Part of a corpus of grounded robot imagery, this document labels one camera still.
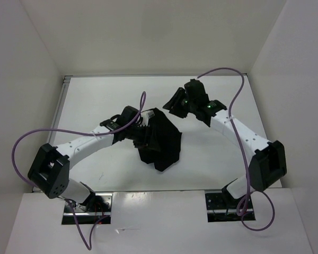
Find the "black skirt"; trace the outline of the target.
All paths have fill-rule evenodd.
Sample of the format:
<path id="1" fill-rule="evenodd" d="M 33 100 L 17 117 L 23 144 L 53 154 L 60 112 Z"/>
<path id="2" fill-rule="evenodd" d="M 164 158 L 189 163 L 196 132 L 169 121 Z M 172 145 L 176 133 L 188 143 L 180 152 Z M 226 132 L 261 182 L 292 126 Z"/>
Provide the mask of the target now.
<path id="1" fill-rule="evenodd" d="M 138 149 L 140 159 L 163 172 L 180 159 L 182 132 L 157 108 L 143 111 L 141 117 L 150 135 L 146 146 Z"/>

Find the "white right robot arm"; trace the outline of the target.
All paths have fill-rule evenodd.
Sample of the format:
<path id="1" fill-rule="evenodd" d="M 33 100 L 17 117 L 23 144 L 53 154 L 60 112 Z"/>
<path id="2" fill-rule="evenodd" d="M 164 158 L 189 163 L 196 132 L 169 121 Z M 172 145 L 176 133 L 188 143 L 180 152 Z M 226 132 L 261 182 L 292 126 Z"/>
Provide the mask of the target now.
<path id="1" fill-rule="evenodd" d="M 248 169 L 244 176 L 222 189 L 224 206 L 233 208 L 247 192 L 263 192 L 285 176 L 287 169 L 283 144 L 257 135 L 238 119 L 230 116 L 223 103 L 209 99 L 202 82 L 190 80 L 184 87 L 178 88 L 163 108 L 180 118 L 187 117 L 189 113 L 194 114 L 199 121 L 244 150 Z"/>

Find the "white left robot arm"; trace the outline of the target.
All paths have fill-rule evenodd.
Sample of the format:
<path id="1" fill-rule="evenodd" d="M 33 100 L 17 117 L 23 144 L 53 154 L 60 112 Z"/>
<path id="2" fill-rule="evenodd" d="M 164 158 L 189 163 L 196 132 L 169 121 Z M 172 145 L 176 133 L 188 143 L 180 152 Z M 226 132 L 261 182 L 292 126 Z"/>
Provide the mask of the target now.
<path id="1" fill-rule="evenodd" d="M 83 182 L 70 178 L 70 170 L 95 152 L 110 147 L 124 139 L 134 142 L 136 148 L 147 146 L 152 127 L 153 110 L 139 113 L 127 106 L 121 114 L 101 122 L 88 135 L 67 143 L 42 145 L 28 172 L 31 180 L 49 199 L 62 198 L 76 202 L 82 211 L 90 211 L 96 193 Z"/>

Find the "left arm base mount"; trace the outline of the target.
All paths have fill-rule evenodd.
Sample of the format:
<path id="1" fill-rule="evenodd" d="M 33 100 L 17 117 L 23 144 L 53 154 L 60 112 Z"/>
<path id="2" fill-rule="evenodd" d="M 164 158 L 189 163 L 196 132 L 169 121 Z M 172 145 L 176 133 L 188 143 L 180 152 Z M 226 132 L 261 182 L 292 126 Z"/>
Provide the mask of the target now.
<path id="1" fill-rule="evenodd" d="M 98 224 L 110 224 L 113 193 L 96 193 L 96 198 L 97 201 L 90 204 L 88 209 L 72 200 L 70 200 L 70 204 L 66 202 L 61 224 L 75 224 L 74 216 L 70 209 L 71 207 L 73 208 L 80 225 L 93 225 L 96 222 Z"/>

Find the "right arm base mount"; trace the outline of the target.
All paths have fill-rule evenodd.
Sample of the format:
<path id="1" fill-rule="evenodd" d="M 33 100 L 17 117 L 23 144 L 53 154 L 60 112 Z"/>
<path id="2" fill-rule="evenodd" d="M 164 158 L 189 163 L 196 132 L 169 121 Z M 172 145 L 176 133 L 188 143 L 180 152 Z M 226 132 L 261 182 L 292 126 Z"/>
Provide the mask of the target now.
<path id="1" fill-rule="evenodd" d="M 207 220 L 213 222 L 235 222 L 241 217 L 236 214 L 238 200 L 227 203 L 220 191 L 205 192 Z"/>

